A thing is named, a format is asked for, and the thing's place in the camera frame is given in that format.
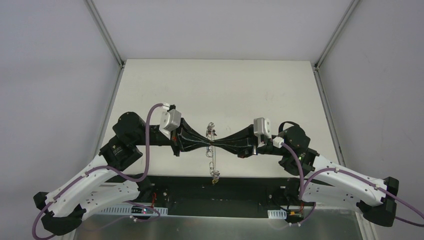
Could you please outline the silver crescent key holder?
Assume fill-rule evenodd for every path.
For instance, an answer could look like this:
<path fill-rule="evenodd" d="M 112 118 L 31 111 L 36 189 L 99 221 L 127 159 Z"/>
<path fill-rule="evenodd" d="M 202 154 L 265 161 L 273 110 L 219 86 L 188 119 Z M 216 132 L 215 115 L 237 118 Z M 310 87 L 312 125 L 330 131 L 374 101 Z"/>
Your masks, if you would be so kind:
<path fill-rule="evenodd" d="M 215 124 L 213 122 L 210 122 L 206 127 L 205 136 L 209 141 L 214 141 L 216 135 L 215 131 Z M 212 177 L 212 185 L 215 185 L 220 180 L 220 172 L 217 170 L 217 158 L 216 158 L 216 148 L 212 145 L 208 146 L 206 148 L 205 155 L 208 158 L 211 158 L 211 161 L 209 163 L 209 174 Z"/>

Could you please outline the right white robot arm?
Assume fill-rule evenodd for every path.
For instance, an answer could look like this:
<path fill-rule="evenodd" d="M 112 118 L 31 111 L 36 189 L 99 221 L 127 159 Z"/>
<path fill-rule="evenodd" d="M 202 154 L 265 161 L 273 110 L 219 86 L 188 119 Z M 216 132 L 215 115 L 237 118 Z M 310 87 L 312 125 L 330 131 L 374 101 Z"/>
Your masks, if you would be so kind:
<path fill-rule="evenodd" d="M 369 222 L 392 227 L 397 204 L 394 197 L 399 181 L 393 177 L 375 178 L 358 173 L 327 159 L 309 147 L 311 139 L 299 124 L 282 122 L 272 135 L 270 121 L 256 118 L 252 125 L 210 144 L 248 158 L 253 155 L 276 155 L 283 169 L 300 181 L 290 180 L 284 200 L 290 205 L 300 201 L 344 207 L 362 214 Z"/>

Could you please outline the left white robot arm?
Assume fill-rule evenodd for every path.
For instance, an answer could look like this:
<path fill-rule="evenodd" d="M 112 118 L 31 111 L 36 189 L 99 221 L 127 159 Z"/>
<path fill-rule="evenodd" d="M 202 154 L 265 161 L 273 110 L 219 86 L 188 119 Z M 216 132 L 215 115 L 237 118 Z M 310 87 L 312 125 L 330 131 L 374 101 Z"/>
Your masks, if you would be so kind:
<path fill-rule="evenodd" d="M 164 111 L 159 125 L 150 125 L 135 112 L 126 112 L 113 131 L 114 137 L 77 175 L 54 191 L 40 191 L 33 196 L 40 210 L 35 222 L 42 223 L 52 236 L 72 232 L 93 214 L 115 204 L 135 199 L 144 203 L 154 196 L 147 167 L 134 176 L 124 174 L 141 158 L 149 163 L 150 152 L 141 152 L 139 146 L 170 146 L 178 155 L 194 147 L 209 147 L 216 136 L 213 123 L 200 135 L 175 109 Z"/>

